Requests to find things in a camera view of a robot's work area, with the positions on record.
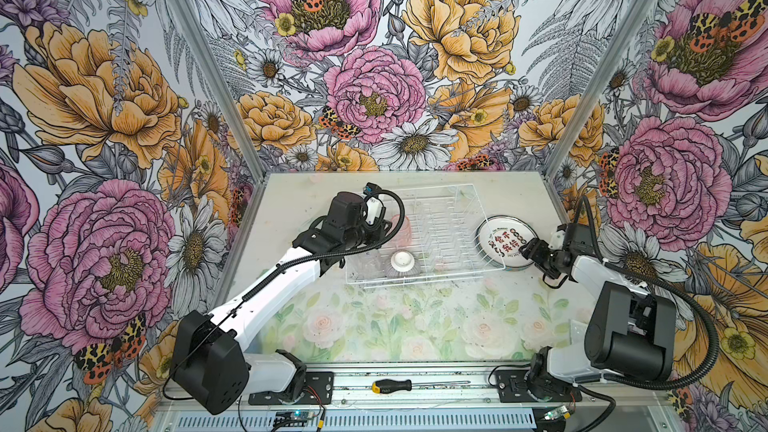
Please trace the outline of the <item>pink glass cup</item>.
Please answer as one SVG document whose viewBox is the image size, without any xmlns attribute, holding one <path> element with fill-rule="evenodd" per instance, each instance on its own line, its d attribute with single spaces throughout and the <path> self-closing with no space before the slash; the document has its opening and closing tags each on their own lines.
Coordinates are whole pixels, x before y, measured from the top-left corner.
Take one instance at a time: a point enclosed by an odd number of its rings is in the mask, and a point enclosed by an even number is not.
<svg viewBox="0 0 768 432">
<path fill-rule="evenodd" d="M 412 227 L 407 216 L 403 218 L 403 223 L 398 233 L 390 240 L 389 244 L 398 249 L 406 249 L 412 245 Z"/>
</svg>

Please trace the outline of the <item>white wire dish rack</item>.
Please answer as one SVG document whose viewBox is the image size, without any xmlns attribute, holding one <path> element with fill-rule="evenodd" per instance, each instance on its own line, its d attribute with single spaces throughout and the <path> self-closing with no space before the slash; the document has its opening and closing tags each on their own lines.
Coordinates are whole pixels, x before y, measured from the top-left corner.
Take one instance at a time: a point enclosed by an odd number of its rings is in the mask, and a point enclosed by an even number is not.
<svg viewBox="0 0 768 432">
<path fill-rule="evenodd" d="M 451 281 L 500 271 L 483 259 L 475 246 L 477 227 L 488 218 L 472 184 L 439 185 L 396 192 L 412 227 L 412 245 L 398 249 L 387 242 L 381 248 L 347 259 L 346 283 L 381 288 Z M 419 274 L 389 278 L 390 256 L 411 252 Z"/>
</svg>

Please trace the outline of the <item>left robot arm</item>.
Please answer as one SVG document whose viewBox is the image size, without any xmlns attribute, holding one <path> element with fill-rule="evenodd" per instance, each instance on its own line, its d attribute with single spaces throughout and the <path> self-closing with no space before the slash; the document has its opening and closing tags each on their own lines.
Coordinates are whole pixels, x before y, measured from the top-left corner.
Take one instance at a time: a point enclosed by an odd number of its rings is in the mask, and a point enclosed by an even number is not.
<svg viewBox="0 0 768 432">
<path fill-rule="evenodd" d="M 307 367 L 291 353 L 250 354 L 269 320 L 308 285 L 347 257 L 380 249 L 403 227 L 405 204 L 395 192 L 369 183 L 363 193 L 338 193 L 328 212 L 291 243 L 277 264 L 228 302 L 178 323 L 169 378 L 186 399 L 218 415 L 241 398 L 267 394 L 297 401 Z"/>
</svg>

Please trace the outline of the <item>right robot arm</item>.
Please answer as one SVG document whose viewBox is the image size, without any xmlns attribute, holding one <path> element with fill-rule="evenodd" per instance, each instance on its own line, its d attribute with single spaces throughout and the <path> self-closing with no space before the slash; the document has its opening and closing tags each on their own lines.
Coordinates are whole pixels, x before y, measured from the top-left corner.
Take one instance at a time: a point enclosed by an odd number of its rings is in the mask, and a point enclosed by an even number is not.
<svg viewBox="0 0 768 432">
<path fill-rule="evenodd" d="M 579 284 L 596 298 L 589 322 L 572 325 L 570 345 L 534 355 L 525 376 L 530 394 L 565 397 L 592 380 L 648 385 L 671 376 L 676 304 L 609 267 L 591 229 L 563 224 L 550 242 L 534 238 L 520 252 L 544 277 Z"/>
</svg>

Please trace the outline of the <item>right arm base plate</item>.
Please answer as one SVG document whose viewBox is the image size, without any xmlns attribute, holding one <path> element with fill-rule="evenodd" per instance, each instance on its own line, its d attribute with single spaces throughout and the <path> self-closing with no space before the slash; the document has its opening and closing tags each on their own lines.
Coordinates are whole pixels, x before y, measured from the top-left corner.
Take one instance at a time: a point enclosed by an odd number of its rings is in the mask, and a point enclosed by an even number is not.
<svg viewBox="0 0 768 432">
<path fill-rule="evenodd" d="M 503 369 L 496 371 L 493 377 L 502 403 L 578 403 L 583 400 L 582 393 L 571 384 L 548 375 L 530 378 L 528 371 Z"/>
</svg>

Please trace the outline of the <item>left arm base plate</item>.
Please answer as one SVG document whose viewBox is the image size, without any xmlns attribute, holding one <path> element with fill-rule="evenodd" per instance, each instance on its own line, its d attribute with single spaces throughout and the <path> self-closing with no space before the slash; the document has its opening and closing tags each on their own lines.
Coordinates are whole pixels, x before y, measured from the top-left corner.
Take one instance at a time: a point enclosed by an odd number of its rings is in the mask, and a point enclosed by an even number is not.
<svg viewBox="0 0 768 432">
<path fill-rule="evenodd" d="M 291 400 L 286 393 L 261 392 L 250 394 L 247 403 L 251 406 L 317 406 L 317 398 L 306 390 L 307 388 L 312 388 L 319 393 L 320 402 L 323 405 L 329 405 L 333 396 L 334 378 L 333 372 L 308 372 L 305 389 L 299 392 L 295 400 Z"/>
</svg>

